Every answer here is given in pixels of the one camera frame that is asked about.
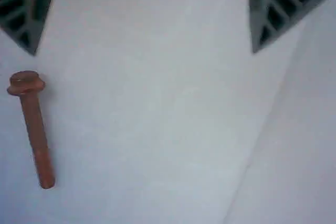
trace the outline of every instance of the bolt head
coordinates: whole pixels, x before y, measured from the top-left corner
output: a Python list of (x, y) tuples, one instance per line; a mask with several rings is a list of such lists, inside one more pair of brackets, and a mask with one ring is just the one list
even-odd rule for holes
[(7, 92), (11, 95), (26, 95), (28, 93), (37, 93), (44, 89), (45, 82), (41, 80), (37, 72), (21, 71), (15, 73), (10, 78), (10, 87)]

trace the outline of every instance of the rusty bolt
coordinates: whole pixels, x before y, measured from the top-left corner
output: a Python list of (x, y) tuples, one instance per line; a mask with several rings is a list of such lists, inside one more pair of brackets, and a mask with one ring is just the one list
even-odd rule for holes
[(43, 90), (46, 84), (38, 73), (33, 71), (13, 74), (10, 83), (11, 85), (7, 89), (8, 93), (20, 97), (21, 100), (40, 185), (44, 189), (51, 188), (55, 184), (55, 177), (37, 96), (37, 93)]

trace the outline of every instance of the white wall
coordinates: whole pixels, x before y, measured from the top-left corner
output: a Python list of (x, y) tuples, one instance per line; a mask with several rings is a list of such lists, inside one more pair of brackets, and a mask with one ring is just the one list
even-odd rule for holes
[[(255, 57), (247, 0), (54, 0), (36, 58), (0, 34), (0, 222), (223, 223), (308, 20)], [(6, 94), (25, 69), (51, 190)]]
[(305, 29), (226, 223), (336, 223), (335, 7)]

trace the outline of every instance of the bolt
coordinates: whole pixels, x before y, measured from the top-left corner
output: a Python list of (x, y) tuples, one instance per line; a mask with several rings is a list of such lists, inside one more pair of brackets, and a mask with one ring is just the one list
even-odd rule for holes
[(38, 73), (33, 71), (15, 73), (9, 81), (11, 85), (7, 92), (20, 97), (21, 100), (40, 185), (43, 189), (52, 188), (55, 185), (55, 177), (37, 96), (46, 84)]

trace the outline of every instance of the white panel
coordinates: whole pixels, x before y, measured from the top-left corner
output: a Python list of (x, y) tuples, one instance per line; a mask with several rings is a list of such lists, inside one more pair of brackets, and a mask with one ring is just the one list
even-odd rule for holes
[[(1, 34), (4, 223), (222, 223), (303, 27), (253, 56), (247, 0), (54, 0), (36, 58)], [(48, 191), (22, 69), (47, 82)]]
[(305, 30), (225, 223), (336, 223), (335, 7)]

